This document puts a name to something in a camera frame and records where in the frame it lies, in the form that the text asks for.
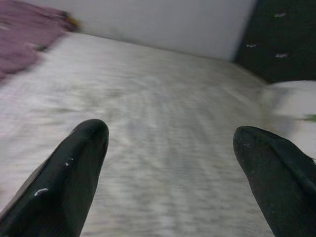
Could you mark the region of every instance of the white wall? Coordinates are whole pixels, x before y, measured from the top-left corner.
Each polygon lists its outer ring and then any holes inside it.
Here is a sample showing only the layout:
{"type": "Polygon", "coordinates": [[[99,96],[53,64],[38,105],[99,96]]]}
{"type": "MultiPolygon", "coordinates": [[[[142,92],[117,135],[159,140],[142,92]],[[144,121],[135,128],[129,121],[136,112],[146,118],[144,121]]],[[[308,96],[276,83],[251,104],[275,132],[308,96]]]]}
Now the white wall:
{"type": "Polygon", "coordinates": [[[26,0],[67,10],[87,34],[231,60],[256,0],[26,0]]]}

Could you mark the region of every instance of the black dresser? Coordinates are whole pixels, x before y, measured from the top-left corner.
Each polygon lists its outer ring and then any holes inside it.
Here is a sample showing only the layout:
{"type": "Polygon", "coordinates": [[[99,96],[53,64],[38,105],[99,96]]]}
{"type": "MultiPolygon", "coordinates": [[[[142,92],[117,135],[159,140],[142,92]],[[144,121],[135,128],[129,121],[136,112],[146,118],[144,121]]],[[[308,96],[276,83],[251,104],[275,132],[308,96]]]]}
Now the black dresser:
{"type": "Polygon", "coordinates": [[[269,83],[316,80],[316,0],[259,0],[235,61],[269,83]]]}

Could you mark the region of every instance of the white bedsheet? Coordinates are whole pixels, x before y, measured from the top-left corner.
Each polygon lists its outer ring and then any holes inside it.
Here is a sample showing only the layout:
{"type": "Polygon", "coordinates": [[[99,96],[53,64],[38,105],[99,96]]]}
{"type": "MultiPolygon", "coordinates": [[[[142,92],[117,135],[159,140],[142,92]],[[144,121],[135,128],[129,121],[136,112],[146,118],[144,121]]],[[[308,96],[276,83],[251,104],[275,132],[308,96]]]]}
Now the white bedsheet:
{"type": "Polygon", "coordinates": [[[68,35],[0,85],[0,208],[99,118],[110,146],[81,236],[271,237],[232,148],[262,87],[227,62],[68,35]]]}

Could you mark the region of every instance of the green object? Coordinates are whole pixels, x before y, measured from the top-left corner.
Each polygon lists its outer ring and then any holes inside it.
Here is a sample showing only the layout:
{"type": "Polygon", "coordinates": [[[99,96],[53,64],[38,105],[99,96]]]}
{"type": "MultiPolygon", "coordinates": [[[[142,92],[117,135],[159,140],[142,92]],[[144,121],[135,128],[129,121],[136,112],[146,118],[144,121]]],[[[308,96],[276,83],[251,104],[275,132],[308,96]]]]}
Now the green object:
{"type": "Polygon", "coordinates": [[[306,115],[305,121],[316,122],[316,115],[306,115]]]}

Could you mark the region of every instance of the pink blanket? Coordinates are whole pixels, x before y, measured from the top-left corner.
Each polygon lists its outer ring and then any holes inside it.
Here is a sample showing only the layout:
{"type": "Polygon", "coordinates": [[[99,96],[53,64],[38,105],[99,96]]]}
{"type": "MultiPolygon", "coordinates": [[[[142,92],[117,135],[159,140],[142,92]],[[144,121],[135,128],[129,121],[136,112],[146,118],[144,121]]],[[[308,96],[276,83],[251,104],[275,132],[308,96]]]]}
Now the pink blanket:
{"type": "Polygon", "coordinates": [[[36,49],[64,34],[66,13],[16,0],[0,0],[0,79],[36,62],[36,49]]]}

